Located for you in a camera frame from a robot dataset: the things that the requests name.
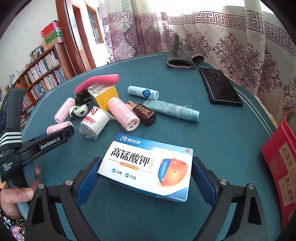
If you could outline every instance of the human hand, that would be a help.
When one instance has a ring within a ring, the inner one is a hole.
[[[35,165],[35,175],[40,173],[39,167]],[[4,185],[0,195],[0,204],[7,218],[15,220],[21,216],[16,204],[31,201],[39,183],[40,181],[36,178],[30,188],[8,188],[7,184]]]

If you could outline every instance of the floral sleeve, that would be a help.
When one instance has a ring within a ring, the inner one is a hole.
[[[5,217],[5,214],[2,211],[2,208],[0,206],[0,222],[2,219],[4,220],[5,226],[10,230],[12,236],[16,239],[16,241],[25,240],[24,235],[22,234],[23,233],[22,231],[24,230],[24,224],[25,224],[23,219],[21,219],[21,222],[20,222],[20,219],[18,219],[16,222],[8,219],[7,217]]]

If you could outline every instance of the green table surface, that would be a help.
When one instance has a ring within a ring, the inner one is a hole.
[[[91,76],[119,74],[116,89],[122,101],[142,103],[145,98],[127,93],[130,85],[159,91],[159,100],[191,105],[200,111],[200,122],[190,122],[157,113],[150,127],[140,124],[131,132],[115,120],[110,121],[97,140],[79,133],[80,119],[73,121],[75,134],[66,144],[38,158],[40,179],[47,186],[60,185],[74,178],[88,166],[93,157],[103,158],[118,133],[193,148],[204,165],[218,178],[245,186],[253,183],[260,195],[269,240],[281,231],[280,210],[274,181],[262,157],[261,147],[275,130],[255,98],[232,82],[243,101],[242,107],[211,104],[199,73],[200,67],[212,68],[203,62],[196,69],[174,69],[166,65],[167,52],[143,55],[107,64],[85,72],[50,90],[38,103],[23,132],[23,141],[44,132],[55,124],[54,115],[74,89]],[[61,204],[58,211],[68,235],[75,237]],[[234,213],[232,204],[218,240],[225,238]],[[206,204],[191,178],[185,203],[149,197],[100,179],[89,201],[81,207],[89,224],[101,241],[191,241],[208,216]]]

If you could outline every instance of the floral fabric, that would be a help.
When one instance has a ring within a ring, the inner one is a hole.
[[[0,222],[2,222],[2,221],[4,222],[7,229],[10,230],[12,236],[15,238],[16,241],[24,241],[25,240],[24,236],[20,234],[21,228],[19,226],[17,226],[14,221],[5,217],[5,215],[2,211],[2,208],[0,206]]]
[[[152,0],[99,1],[111,62],[169,51],[178,34],[192,55],[202,54],[257,95],[278,123],[288,111],[296,113],[295,44],[276,16],[261,10],[259,0],[178,14],[166,12],[165,4],[152,11]],[[186,2],[194,4],[184,0],[177,8]]]

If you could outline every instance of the gray glove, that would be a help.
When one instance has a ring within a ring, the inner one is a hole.
[[[180,41],[179,35],[177,34],[168,54],[167,64],[168,66],[173,68],[195,68],[195,64],[192,61],[191,50],[189,45],[185,44],[183,46],[183,43]]]

